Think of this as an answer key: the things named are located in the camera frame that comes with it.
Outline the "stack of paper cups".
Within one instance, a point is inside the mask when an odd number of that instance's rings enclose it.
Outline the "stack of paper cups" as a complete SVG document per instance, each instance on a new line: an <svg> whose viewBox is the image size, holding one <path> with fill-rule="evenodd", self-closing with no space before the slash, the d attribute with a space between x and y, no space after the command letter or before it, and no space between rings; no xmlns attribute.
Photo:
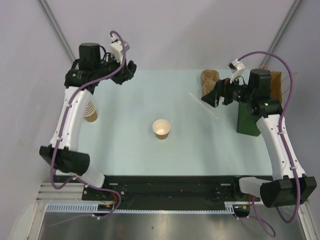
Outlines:
<svg viewBox="0 0 320 240"><path fill-rule="evenodd" d="M83 117L89 123L95 122L98 119L98 113L92 101L88 102Z"/></svg>

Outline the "single brown paper cup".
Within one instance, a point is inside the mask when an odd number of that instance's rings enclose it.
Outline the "single brown paper cup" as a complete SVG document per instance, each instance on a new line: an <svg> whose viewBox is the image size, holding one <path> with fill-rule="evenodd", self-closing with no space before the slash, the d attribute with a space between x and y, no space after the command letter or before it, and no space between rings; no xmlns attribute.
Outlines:
<svg viewBox="0 0 320 240"><path fill-rule="evenodd" d="M159 140L164 140L169 136L171 125L165 119L158 119L153 123L152 130Z"/></svg>

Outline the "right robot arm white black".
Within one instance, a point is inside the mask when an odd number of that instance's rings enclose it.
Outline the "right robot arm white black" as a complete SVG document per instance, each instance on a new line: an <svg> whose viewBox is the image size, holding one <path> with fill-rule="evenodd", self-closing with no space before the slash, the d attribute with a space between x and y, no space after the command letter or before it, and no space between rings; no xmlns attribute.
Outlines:
<svg viewBox="0 0 320 240"><path fill-rule="evenodd" d="M252 69L247 84L230 78L219 79L211 92L201 97L216 108L232 102L246 104L265 142L271 161L272 180L241 177L230 188L231 196L242 201L248 194L261 198L268 208L303 204L317 187L316 179L307 176L300 165L286 132L283 108L278 99L272 98L272 76L269 70Z"/></svg>

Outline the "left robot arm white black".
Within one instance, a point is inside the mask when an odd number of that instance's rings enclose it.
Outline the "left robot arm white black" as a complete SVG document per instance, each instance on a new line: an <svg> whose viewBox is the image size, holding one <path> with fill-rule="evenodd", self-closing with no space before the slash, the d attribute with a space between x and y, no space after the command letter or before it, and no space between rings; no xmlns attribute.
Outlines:
<svg viewBox="0 0 320 240"><path fill-rule="evenodd" d="M110 196L111 188L104 184L105 176L91 165L90 156L79 148L80 130L85 110L91 102L95 87L104 79L122 85L131 80L137 66L126 61L127 42L113 40L109 51L98 43L82 43L79 58L65 75L64 101L58 124L48 146L41 146L40 156L50 165L50 175L56 171L69 174L94 186L93 194L100 200Z"/></svg>

